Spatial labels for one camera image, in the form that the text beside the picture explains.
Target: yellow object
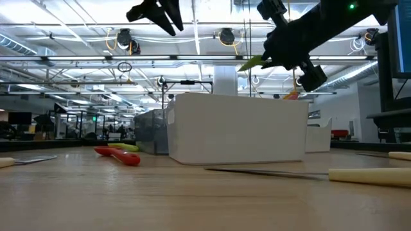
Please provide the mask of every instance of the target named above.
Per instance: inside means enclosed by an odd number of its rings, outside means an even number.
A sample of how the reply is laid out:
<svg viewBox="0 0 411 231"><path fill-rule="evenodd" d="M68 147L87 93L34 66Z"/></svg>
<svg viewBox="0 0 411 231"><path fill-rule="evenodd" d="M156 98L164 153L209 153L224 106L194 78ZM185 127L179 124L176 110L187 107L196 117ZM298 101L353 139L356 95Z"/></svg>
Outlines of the yellow object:
<svg viewBox="0 0 411 231"><path fill-rule="evenodd" d="M134 146L134 145L130 145L130 144L123 144L123 143L112 143L112 144L108 144L109 147L119 147L119 148L123 148L127 151L139 151L139 147Z"/></svg>
<svg viewBox="0 0 411 231"><path fill-rule="evenodd" d="M10 157L0 158L0 168L14 165L14 159Z"/></svg>
<svg viewBox="0 0 411 231"><path fill-rule="evenodd" d="M400 159L400 160L411 160L411 153L404 151L390 151L388 153L390 158Z"/></svg>
<svg viewBox="0 0 411 231"><path fill-rule="evenodd" d="M242 65L242 67L238 71L246 71L257 65L264 65L266 62L262 61L261 57L262 57L261 55L256 55L252 57L249 61L247 61L244 65Z"/></svg>
<svg viewBox="0 0 411 231"><path fill-rule="evenodd" d="M332 181L411 186L411 168L329 169Z"/></svg>
<svg viewBox="0 0 411 231"><path fill-rule="evenodd" d="M106 39L109 37L110 30L111 30L111 29L108 29L108 30L107 30L107 36L106 36ZM116 49L116 47L117 47L117 35L118 35L118 33L116 34L116 41L115 41L115 44L114 44L114 48L113 48L113 47L110 47L110 45L109 45L109 41L108 41L108 40L106 40L106 41L105 41L105 45L106 45L106 46L107 46L107 48L109 48L110 50L115 50L115 49Z"/></svg>

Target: desk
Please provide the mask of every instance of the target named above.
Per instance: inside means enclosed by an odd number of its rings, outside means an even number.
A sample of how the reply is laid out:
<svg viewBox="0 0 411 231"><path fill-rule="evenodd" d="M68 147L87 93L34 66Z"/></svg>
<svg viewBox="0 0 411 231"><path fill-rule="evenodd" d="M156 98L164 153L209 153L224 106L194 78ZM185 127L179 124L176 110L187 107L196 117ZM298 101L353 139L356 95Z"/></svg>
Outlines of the desk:
<svg viewBox="0 0 411 231"><path fill-rule="evenodd" d="M411 189L205 171L142 154L141 166L91 147L0 153L58 155L0 169L2 230L410 230ZM307 154L304 162L242 165L294 171L411 167L411 162Z"/></svg>

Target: white box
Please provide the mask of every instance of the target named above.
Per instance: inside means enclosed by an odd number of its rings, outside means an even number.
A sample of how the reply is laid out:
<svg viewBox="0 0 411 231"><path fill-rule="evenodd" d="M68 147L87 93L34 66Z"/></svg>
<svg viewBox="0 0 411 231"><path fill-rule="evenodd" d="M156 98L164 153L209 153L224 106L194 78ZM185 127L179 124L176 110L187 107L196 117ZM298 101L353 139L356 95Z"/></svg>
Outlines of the white box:
<svg viewBox="0 0 411 231"><path fill-rule="evenodd" d="M331 148L331 126L330 118L324 127L307 127L306 152L329 152Z"/></svg>
<svg viewBox="0 0 411 231"><path fill-rule="evenodd" d="M300 161L308 103L181 94L167 109L170 157L182 164Z"/></svg>

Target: yellow-green object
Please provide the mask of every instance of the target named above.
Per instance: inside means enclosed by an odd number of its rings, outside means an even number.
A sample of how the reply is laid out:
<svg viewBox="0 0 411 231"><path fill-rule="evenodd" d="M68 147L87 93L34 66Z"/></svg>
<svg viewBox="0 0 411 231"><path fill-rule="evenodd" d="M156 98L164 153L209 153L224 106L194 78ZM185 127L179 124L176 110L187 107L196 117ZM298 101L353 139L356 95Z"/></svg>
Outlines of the yellow-green object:
<svg viewBox="0 0 411 231"><path fill-rule="evenodd" d="M139 147L134 146L134 145L130 145L130 144L123 144L123 143L112 143L112 144L108 144L109 147L119 147L119 148L123 148L127 151L139 151Z"/></svg>
<svg viewBox="0 0 411 231"><path fill-rule="evenodd" d="M261 60L261 55L256 55L247 61L238 71L246 71L257 65L264 65L266 62Z"/></svg>

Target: computer screen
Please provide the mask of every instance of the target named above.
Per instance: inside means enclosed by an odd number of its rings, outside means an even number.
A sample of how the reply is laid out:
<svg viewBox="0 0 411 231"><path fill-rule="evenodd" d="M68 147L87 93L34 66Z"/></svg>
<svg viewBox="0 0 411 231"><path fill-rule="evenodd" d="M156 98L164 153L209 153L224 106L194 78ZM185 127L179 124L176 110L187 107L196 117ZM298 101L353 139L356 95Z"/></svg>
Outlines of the computer screen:
<svg viewBox="0 0 411 231"><path fill-rule="evenodd" d="M31 124L31 112L9 112L9 124Z"/></svg>
<svg viewBox="0 0 411 231"><path fill-rule="evenodd" d="M411 73L411 0L399 0L395 9L394 33L396 68L399 73Z"/></svg>

